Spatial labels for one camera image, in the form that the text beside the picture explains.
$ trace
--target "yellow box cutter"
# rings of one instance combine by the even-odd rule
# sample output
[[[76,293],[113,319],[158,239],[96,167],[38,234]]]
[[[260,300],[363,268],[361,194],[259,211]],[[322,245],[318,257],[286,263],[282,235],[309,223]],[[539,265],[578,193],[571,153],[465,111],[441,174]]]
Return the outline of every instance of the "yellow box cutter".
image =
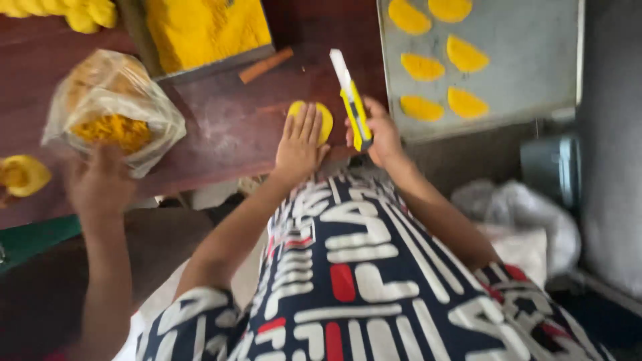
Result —
[[[343,104],[348,113],[348,118],[350,118],[352,131],[354,132],[354,148],[359,152],[365,152],[372,145],[372,133],[365,124],[367,116],[365,114],[365,108],[363,108],[361,96],[359,96],[357,87],[354,85],[354,81],[350,77],[350,72],[348,72],[348,68],[345,66],[345,60],[343,59],[341,50],[331,49],[330,60],[332,60],[334,71],[336,71],[336,76],[339,78],[339,84],[341,85],[340,94],[343,98]]]

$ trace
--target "hand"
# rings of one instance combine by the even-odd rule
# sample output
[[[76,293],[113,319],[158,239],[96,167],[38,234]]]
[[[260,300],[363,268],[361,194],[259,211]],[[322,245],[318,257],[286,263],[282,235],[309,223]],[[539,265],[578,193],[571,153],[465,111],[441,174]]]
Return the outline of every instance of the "hand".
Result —
[[[296,116],[288,116],[277,151],[272,176],[294,188],[321,164],[330,146],[317,147],[322,116],[314,103],[303,104]]]
[[[81,220],[102,222],[125,212],[135,183],[123,157],[116,145],[95,146],[88,164],[76,152],[67,156],[67,194]]]
[[[379,168],[386,169],[390,164],[406,157],[401,146],[399,131],[394,120],[378,101],[364,96],[363,105],[370,113],[366,124],[372,132],[372,146],[368,149],[368,155]],[[347,127],[345,142],[347,146],[352,146],[354,132],[349,118],[345,119],[345,126]]]

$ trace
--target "round dough disc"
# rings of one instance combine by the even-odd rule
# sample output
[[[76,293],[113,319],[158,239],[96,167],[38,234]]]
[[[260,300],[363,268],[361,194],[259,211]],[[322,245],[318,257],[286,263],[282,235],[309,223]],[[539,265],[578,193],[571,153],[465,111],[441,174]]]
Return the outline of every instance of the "round dough disc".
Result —
[[[305,103],[306,102],[302,100],[297,100],[292,103],[292,105],[290,105],[290,109],[288,110],[288,116],[296,116],[299,113],[299,109],[301,109],[301,106]],[[321,133],[319,133],[319,140],[317,142],[317,145],[322,146],[330,136],[330,132],[332,132],[334,119],[332,118],[330,110],[328,110],[325,105],[317,103],[317,109],[321,111],[321,116],[323,119],[323,123],[321,124]]]

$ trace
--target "white plastic bag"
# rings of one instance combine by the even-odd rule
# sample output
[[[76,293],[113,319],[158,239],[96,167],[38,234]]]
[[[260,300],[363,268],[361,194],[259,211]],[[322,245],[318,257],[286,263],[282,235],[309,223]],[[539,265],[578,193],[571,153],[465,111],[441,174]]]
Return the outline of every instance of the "white plastic bag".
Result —
[[[489,180],[476,180],[456,190],[451,200],[473,220],[516,229],[543,227],[548,242],[549,279],[569,272],[577,264],[580,232],[573,217],[525,185],[510,181],[497,188]]]
[[[76,124],[120,114],[147,122],[152,140],[125,157],[133,178],[144,177],[185,136],[185,118],[133,57],[97,50],[56,88],[42,145],[62,141],[88,153],[90,145],[73,134]]]

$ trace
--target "baking tray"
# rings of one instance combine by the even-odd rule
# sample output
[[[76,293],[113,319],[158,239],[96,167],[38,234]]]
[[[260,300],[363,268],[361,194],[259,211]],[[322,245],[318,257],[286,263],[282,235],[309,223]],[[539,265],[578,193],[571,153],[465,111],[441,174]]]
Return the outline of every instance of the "baking tray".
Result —
[[[175,84],[191,82],[213,73],[264,59],[276,52],[274,43],[271,42],[269,44],[259,46],[258,48],[248,50],[244,53],[204,64],[199,67],[167,74],[161,66],[156,44],[147,28],[147,12],[145,10],[144,0],[116,0],[116,2],[118,3],[125,28],[138,50],[141,62],[145,68],[147,68],[147,72],[149,72],[151,78],[156,82],[161,80]],[[263,7],[263,14],[265,15],[263,2],[261,2],[261,6]],[[268,31],[270,32],[270,38],[272,38],[269,23]]]
[[[404,33],[388,16],[390,0],[377,0],[390,114],[406,140],[476,132],[575,108],[581,91],[584,0],[473,0],[472,12],[456,24],[434,18],[426,0],[407,1],[433,21],[429,32]],[[459,72],[446,55],[450,33],[488,54],[490,64],[477,73]],[[413,80],[401,65],[404,52],[438,58],[445,75],[434,82]],[[489,113],[476,120],[458,117],[447,104],[450,85],[486,101]],[[403,114],[399,99],[412,94],[439,102],[444,117],[428,123]]]

